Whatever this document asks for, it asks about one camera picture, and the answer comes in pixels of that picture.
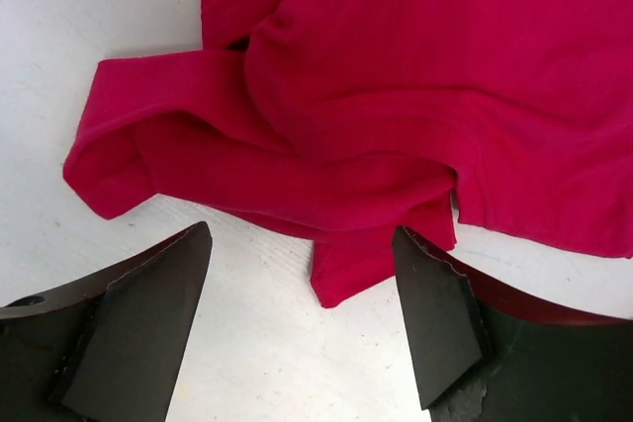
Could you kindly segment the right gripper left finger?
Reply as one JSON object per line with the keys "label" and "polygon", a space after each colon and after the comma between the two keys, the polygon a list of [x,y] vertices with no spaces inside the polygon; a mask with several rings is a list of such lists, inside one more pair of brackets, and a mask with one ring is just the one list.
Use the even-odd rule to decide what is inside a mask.
{"label": "right gripper left finger", "polygon": [[2,420],[165,420],[212,243],[199,222],[2,307]]}

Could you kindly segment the red t shirt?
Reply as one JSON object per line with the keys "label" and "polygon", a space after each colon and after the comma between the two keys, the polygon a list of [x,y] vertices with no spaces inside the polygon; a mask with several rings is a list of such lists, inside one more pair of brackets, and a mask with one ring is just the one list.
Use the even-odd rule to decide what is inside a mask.
{"label": "red t shirt", "polygon": [[632,0],[201,0],[199,50],[100,62],[63,166],[314,242],[333,307],[400,225],[632,254]]}

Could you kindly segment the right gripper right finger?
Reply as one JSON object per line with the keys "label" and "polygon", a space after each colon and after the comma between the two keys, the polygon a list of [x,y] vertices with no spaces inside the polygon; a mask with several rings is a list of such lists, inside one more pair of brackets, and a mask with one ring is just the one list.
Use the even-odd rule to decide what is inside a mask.
{"label": "right gripper right finger", "polygon": [[421,407],[434,421],[628,421],[632,324],[527,294],[409,228],[393,238]]}

